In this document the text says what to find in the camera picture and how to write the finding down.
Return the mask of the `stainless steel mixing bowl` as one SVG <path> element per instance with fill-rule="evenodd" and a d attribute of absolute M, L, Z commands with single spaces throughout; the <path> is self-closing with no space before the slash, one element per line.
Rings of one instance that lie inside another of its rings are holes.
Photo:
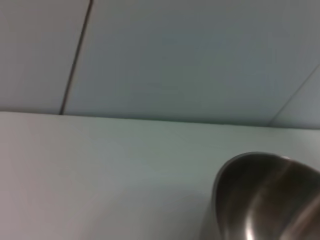
<path fill-rule="evenodd" d="M 214 240 L 320 240 L 320 171 L 293 159 L 247 152 L 215 177 Z"/>

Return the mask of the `white partition panel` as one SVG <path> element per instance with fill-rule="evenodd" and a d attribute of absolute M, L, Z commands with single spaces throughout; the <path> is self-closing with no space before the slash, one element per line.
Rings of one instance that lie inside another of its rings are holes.
<path fill-rule="evenodd" d="M 60 111 L 90 0 L 0 0 L 0 111 Z"/>
<path fill-rule="evenodd" d="M 320 0 L 93 0 L 66 115 L 267 125 L 320 64 Z"/>

